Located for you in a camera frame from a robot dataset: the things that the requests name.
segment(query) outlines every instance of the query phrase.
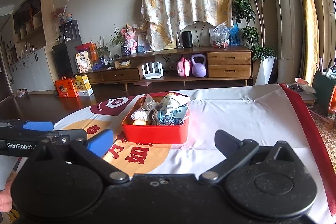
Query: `wooden drawer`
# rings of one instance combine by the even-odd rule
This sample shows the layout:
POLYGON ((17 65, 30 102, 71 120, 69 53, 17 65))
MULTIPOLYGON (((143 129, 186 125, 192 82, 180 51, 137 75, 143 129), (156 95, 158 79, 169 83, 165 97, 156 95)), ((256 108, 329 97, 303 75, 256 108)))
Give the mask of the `wooden drawer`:
POLYGON ((87 78, 89 79, 90 84, 104 82, 104 79, 103 79, 103 76, 102 76, 101 72, 88 73, 87 78))
POLYGON ((111 71, 103 71, 104 82, 127 82, 140 80, 138 69, 115 69, 111 71))
POLYGON ((251 52, 208 52, 208 65, 251 65, 251 52))
POLYGON ((214 65, 208 66, 209 78, 239 78, 251 77, 251 65, 214 65))

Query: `red tray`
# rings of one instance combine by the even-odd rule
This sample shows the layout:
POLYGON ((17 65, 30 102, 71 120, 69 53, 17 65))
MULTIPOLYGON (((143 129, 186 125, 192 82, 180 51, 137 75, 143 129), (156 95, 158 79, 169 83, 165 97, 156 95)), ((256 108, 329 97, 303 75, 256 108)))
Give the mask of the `red tray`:
MULTIPOLYGON (((163 96, 153 96, 156 102, 161 102, 163 96)), ((133 125, 134 120, 131 118, 133 112, 137 111, 145 102, 146 97, 137 100, 131 111, 127 114, 122 122, 125 136, 129 142, 134 143, 158 143, 158 144, 182 144, 187 141, 189 114, 187 119, 179 126, 136 126, 133 125)))

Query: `black smart speaker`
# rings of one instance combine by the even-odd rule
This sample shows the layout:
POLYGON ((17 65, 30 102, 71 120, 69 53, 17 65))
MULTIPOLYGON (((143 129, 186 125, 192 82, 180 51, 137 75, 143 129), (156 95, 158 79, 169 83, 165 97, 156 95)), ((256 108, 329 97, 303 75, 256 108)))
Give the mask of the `black smart speaker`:
POLYGON ((191 37, 191 31, 182 32, 182 42, 184 48, 193 47, 193 38, 191 37))

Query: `purple kettlebell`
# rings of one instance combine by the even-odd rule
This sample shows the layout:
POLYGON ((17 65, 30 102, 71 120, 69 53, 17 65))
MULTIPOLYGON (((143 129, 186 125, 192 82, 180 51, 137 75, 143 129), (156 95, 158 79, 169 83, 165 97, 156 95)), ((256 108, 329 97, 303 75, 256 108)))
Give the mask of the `purple kettlebell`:
POLYGON ((191 62, 193 63, 193 68, 191 70, 193 76, 204 77, 207 74, 207 69, 205 68, 205 55, 204 54, 194 54, 191 56, 191 62), (203 63, 196 63, 195 57, 203 57, 203 63))

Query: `red table edge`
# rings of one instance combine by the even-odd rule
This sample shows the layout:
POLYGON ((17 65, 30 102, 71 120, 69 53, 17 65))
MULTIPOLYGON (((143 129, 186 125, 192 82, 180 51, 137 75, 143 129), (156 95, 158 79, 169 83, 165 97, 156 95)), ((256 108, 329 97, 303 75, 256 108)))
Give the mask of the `red table edge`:
POLYGON ((328 151, 320 132, 310 115, 310 112, 300 95, 287 88, 286 84, 279 84, 286 93, 293 109, 301 123, 311 152, 319 169, 328 206, 332 217, 336 216, 336 175, 328 151))

